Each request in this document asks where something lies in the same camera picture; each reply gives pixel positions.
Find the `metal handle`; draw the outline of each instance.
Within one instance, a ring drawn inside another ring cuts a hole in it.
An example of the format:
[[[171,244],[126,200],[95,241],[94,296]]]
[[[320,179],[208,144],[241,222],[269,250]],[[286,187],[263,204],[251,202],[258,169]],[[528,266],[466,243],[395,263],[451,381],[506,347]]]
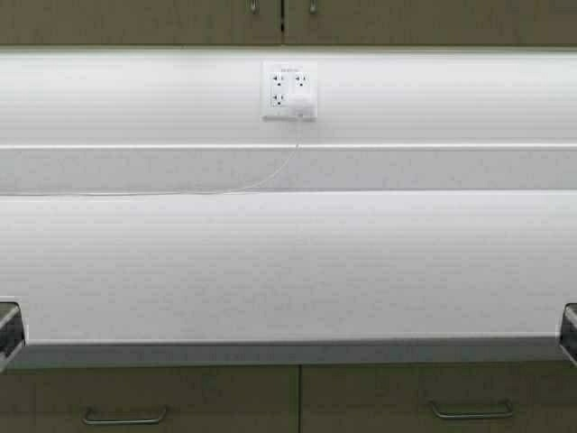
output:
[[[162,413],[157,418],[150,419],[93,419],[90,418],[92,409],[88,408],[82,422],[91,427],[155,426],[164,420],[168,411],[169,408],[165,406],[162,408]]]
[[[481,412],[481,413],[447,413],[441,412],[434,401],[430,401],[431,409],[435,416],[439,419],[447,421],[455,420],[473,420],[473,419],[506,419],[513,416],[513,406],[509,400],[500,401],[499,405],[503,406],[504,410],[501,412]]]

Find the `outlet cover plate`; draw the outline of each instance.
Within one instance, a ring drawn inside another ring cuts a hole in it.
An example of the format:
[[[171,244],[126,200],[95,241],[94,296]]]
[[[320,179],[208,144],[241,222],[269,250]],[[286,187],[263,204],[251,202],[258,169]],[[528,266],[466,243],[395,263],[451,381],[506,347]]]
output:
[[[290,95],[306,93],[314,109],[304,118],[315,120],[318,106],[318,66],[313,61],[265,61],[262,63],[261,113],[267,120],[296,119],[288,106]]]

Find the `lower cabinet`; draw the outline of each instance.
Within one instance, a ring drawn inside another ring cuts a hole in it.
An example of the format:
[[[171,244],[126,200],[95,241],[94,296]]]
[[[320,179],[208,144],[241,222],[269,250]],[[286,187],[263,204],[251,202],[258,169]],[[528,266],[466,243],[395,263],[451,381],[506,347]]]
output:
[[[11,371],[0,389],[14,433],[577,431],[569,363]]]
[[[22,396],[18,416],[0,413],[3,431],[6,422],[15,433],[298,430],[297,367],[11,372],[0,387],[16,389],[16,378],[32,399]]]
[[[569,363],[305,367],[302,386],[303,433],[577,431]]]

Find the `wall outlet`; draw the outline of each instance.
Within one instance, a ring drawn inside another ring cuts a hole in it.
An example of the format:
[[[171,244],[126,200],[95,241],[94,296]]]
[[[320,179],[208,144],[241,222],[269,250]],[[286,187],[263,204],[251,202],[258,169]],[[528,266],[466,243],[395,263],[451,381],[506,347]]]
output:
[[[317,117],[317,65],[314,62],[270,62],[262,64],[261,111],[264,119],[295,119],[291,101],[310,101],[303,118]]]

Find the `white cable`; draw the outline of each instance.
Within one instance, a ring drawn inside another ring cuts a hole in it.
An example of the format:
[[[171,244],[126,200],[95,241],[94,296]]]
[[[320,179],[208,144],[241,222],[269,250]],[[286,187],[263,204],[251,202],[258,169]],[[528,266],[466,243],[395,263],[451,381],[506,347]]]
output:
[[[262,185],[274,180],[281,172],[285,170],[285,168],[289,165],[289,163],[293,160],[293,158],[297,155],[298,150],[300,149],[300,124],[302,122],[302,116],[297,116],[297,137],[295,142],[295,147],[293,148],[290,155],[285,159],[284,162],[280,164],[280,166],[275,169],[271,174],[265,176],[264,178],[249,183],[247,185],[242,185],[239,187],[229,188],[229,189],[179,189],[179,190],[172,190],[172,191],[119,191],[119,192],[47,192],[47,193],[0,193],[0,197],[7,196],[7,197],[122,197],[122,196],[176,196],[176,195],[202,195],[202,196],[212,196],[212,195],[221,195],[221,194],[234,194],[239,192],[251,191],[253,189],[257,189]]]

